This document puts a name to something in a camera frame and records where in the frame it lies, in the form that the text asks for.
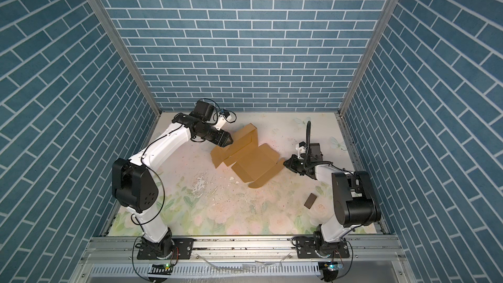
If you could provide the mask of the small brown cardboard piece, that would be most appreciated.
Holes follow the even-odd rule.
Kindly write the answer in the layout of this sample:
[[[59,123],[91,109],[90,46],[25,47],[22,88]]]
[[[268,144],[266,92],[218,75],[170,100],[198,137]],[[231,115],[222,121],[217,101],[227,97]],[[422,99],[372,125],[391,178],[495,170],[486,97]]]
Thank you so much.
[[[317,200],[317,198],[318,197],[315,194],[311,193],[308,196],[307,200],[305,201],[304,207],[307,209],[311,209],[313,207],[314,202]]]

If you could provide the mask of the brown cardboard box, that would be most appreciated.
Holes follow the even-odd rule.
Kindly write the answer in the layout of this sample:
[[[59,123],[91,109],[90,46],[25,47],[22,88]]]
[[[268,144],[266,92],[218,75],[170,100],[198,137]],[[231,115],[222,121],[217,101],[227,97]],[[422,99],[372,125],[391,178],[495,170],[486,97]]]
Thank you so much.
[[[231,137],[231,145],[212,149],[212,162],[216,168],[222,163],[231,168],[249,188],[263,187],[284,169],[285,159],[278,152],[268,144],[258,144],[258,129],[253,124],[247,124]]]

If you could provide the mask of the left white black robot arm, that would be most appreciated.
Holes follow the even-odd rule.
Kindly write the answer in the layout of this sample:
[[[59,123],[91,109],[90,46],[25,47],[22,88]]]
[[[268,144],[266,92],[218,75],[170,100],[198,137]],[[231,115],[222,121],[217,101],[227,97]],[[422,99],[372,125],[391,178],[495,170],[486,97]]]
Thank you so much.
[[[156,259],[166,259],[175,250],[170,228],[162,221],[162,208],[157,207],[162,193],[161,207],[166,203],[166,192],[156,182],[162,179],[155,167],[171,157],[187,142],[209,142],[225,148],[233,143],[229,132],[222,129],[234,123],[237,115],[221,108],[215,101],[197,101],[189,114],[178,113],[167,129],[132,157],[117,159],[112,166],[112,195],[131,213],[132,223],[141,227],[140,248]]]

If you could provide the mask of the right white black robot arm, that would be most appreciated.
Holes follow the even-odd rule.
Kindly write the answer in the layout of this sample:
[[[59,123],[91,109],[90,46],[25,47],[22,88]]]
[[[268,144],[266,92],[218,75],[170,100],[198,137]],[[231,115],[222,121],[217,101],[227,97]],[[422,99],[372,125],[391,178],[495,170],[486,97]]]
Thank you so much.
[[[346,170],[323,160],[319,144],[301,142],[284,166],[331,186],[334,214],[314,232],[314,247],[324,252],[343,242],[353,230],[381,220],[378,197],[366,171]]]

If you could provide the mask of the right green circuit board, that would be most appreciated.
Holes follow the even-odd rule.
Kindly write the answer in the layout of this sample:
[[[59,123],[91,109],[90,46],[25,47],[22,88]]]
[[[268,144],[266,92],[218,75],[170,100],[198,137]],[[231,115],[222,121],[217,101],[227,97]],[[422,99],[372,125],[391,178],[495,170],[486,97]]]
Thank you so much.
[[[344,269],[344,265],[342,263],[337,262],[322,262],[319,263],[319,267],[321,271],[324,272],[339,272]]]

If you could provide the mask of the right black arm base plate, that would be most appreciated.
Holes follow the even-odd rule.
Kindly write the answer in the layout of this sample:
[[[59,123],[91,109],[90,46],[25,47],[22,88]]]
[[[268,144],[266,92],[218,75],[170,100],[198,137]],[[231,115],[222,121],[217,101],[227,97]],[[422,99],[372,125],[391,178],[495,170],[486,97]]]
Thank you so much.
[[[350,252],[346,242],[328,243],[319,238],[296,236],[290,239],[299,259],[314,258],[349,258]]]

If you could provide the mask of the aluminium mounting rail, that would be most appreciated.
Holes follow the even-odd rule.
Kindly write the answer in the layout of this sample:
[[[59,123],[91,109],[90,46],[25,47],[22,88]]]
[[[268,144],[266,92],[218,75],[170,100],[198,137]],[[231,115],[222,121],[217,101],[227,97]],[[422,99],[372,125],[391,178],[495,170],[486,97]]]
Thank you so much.
[[[253,235],[253,236],[196,236],[173,238],[193,238],[195,240],[191,257],[179,261],[196,262],[239,262],[300,260],[290,239],[294,235]],[[135,237],[94,237],[82,256],[89,263],[128,263],[137,257]],[[348,245],[349,258],[327,258],[335,261],[384,261],[398,262],[406,258],[405,252],[395,235],[349,235],[343,240]]]

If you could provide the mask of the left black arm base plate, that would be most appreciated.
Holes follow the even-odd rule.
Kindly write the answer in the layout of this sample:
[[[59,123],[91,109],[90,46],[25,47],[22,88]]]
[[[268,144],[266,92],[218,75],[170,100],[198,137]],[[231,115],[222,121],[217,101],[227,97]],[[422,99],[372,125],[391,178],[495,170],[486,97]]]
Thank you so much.
[[[142,237],[135,248],[138,250],[139,260],[185,260],[191,257],[194,242],[193,238],[169,238],[160,243],[152,243]]]

